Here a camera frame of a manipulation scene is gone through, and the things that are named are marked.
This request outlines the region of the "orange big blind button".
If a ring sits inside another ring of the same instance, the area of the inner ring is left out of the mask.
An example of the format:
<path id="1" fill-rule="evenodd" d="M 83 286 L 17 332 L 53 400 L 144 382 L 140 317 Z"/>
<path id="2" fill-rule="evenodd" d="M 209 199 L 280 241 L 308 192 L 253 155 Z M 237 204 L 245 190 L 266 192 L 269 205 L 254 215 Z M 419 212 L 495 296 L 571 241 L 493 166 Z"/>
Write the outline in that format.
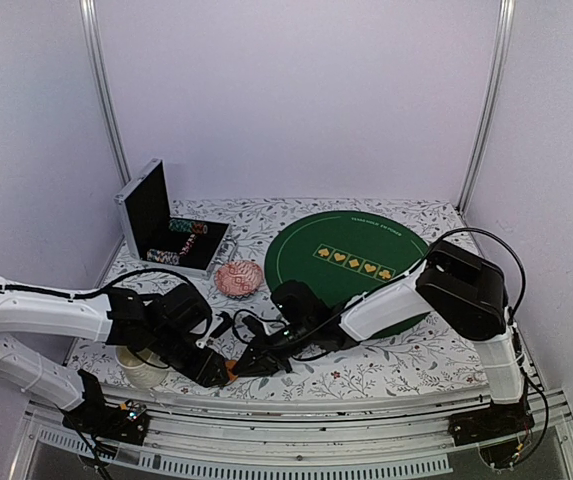
<path id="1" fill-rule="evenodd" d="M 238 376 L 234 372 L 236 364 L 237 364 L 236 360 L 227 360 L 225 362 L 225 366 L 226 366 L 227 374 L 228 374 L 228 383 L 232 383 L 238 378 Z"/>

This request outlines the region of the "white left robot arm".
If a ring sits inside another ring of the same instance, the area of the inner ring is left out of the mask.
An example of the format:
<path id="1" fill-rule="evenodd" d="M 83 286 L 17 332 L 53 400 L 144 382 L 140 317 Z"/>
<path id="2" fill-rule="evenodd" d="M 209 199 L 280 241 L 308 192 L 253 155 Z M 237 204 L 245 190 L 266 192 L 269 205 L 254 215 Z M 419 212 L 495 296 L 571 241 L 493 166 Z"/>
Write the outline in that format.
<path id="1" fill-rule="evenodd" d="M 73 372 L 26 347 L 15 334 L 75 337 L 148 350 L 202 387 L 226 385 L 226 359 L 206 344 L 213 312 L 186 278 L 165 294 L 141 294 L 115 279 L 97 290 L 70 291 L 12 283 L 0 277 L 0 377 L 75 412 L 94 434 L 114 426 L 97 378 Z"/>

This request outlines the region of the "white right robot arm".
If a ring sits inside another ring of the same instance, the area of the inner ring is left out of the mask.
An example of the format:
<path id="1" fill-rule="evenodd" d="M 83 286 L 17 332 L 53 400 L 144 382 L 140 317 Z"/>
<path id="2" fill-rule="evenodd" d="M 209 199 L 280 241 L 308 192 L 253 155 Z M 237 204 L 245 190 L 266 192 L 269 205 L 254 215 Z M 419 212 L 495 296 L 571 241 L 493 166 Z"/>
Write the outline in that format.
<path id="1" fill-rule="evenodd" d="M 483 427 L 503 436 L 522 417 L 525 380 L 510 330 L 505 277 L 495 264 L 448 241 L 429 247 L 425 257 L 399 277 L 348 301 L 328 306 L 304 282 L 289 280 L 271 295 L 286 325 L 272 334 L 247 319 L 253 337 L 232 372 L 271 376 L 291 368 L 290 360 L 311 344 L 325 351 L 350 349 L 408 319 L 437 313 L 470 341 L 485 371 L 495 404 Z"/>

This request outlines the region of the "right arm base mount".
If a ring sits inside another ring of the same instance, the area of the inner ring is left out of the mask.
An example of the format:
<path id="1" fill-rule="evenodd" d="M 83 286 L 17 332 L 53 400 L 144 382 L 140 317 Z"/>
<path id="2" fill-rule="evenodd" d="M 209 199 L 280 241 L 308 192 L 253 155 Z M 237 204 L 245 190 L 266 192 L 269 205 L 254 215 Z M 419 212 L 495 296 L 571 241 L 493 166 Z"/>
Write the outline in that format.
<path id="1" fill-rule="evenodd" d="M 535 422 L 525 399 L 514 404 L 490 405 L 448 418 L 448 433 L 456 446 L 493 440 L 479 450 L 482 461 L 493 469 L 513 467 L 531 437 Z"/>

